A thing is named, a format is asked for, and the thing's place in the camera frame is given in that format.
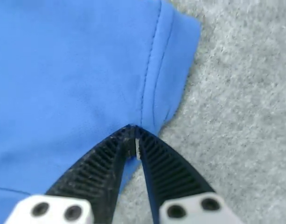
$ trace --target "ribbed gripper pad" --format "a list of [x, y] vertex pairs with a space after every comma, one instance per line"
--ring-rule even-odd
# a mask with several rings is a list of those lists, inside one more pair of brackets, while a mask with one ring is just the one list
[[143, 129], [139, 129], [139, 136], [154, 223], [166, 200], [214, 192], [203, 177], [165, 142]]
[[112, 223], [124, 164], [134, 148], [129, 138], [132, 133], [133, 128], [126, 126], [97, 144], [46, 194], [86, 199], [91, 203], [95, 223]]

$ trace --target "gray carpet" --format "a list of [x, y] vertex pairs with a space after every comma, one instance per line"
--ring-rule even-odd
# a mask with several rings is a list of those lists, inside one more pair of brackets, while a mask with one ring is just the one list
[[[182, 104], [161, 138], [246, 224], [286, 224], [286, 1], [174, 0], [203, 25]], [[151, 224], [142, 168], [117, 224]]]

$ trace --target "blue shirt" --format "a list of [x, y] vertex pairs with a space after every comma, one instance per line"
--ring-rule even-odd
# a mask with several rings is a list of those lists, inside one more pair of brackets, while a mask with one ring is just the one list
[[0, 223], [112, 132], [157, 134], [199, 35], [160, 0], [0, 0]]

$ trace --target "shirt sleeve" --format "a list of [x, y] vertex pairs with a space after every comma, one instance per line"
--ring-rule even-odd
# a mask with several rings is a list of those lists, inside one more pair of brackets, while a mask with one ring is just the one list
[[0, 223], [121, 127], [157, 134], [199, 35], [161, 0], [0, 0]]

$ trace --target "stitching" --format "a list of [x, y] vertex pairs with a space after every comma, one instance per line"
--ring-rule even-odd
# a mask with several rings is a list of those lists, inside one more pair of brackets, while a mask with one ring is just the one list
[[159, 78], [159, 76], [160, 76], [160, 71], [161, 71], [161, 68], [162, 68], [163, 58], [164, 58], [164, 56], [165, 56], [165, 54], [166, 54], [167, 45], [168, 45], [168, 43], [169, 43], [169, 40], [170, 40], [170, 37], [171, 37], [171, 34], [172, 34], [172, 27], [173, 27], [173, 24], [174, 24], [174, 20], [175, 20], [175, 12], [173, 11], [172, 21], [171, 21], [171, 25], [170, 25], [171, 28], [170, 28], [170, 31], [169, 31], [169, 36], [167, 37], [167, 43], [166, 43], [166, 46], [165, 46], [165, 48], [164, 48], [165, 50], [164, 50], [164, 52], [163, 52], [163, 54], [162, 54], [162, 57], [161, 57], [161, 60], [160, 60], [160, 69], [159, 69], [159, 71], [158, 71], [158, 74], [157, 74], [157, 77], [156, 77], [156, 81], [155, 81], [155, 87], [154, 87], [154, 90], [153, 90], [152, 112], [153, 112], [153, 125], [154, 125], [154, 127], [155, 127], [155, 114], [154, 114], [155, 92], [156, 92], [156, 88], [157, 88], [158, 78]]
[[161, 5], [162, 5], [162, 2], [160, 1], [160, 7], [159, 7], [157, 20], [156, 20], [156, 26], [155, 26], [154, 34], [153, 34], [153, 37], [152, 37], [151, 48], [150, 48], [150, 51], [149, 51], [147, 67], [146, 67], [146, 71], [145, 71], [145, 75], [144, 75], [143, 93], [142, 93], [142, 97], [141, 97], [141, 121], [140, 121], [140, 125], [141, 126], [142, 126], [142, 122], [143, 122], [143, 104], [144, 104], [145, 86], [146, 86], [147, 74], [148, 74], [148, 71], [149, 71], [149, 64], [150, 64], [151, 53], [153, 51], [154, 38], [155, 38], [155, 35], [156, 35], [158, 22], [159, 22], [159, 18], [160, 18], [160, 14], [161, 14]]
[[21, 191], [21, 190], [13, 190], [13, 189], [8, 189], [8, 188], [0, 188], [0, 190], [10, 191], [10, 192], [14, 192], [14, 193], [23, 194], [23, 195], [31, 195], [31, 194], [24, 192], [24, 191]]

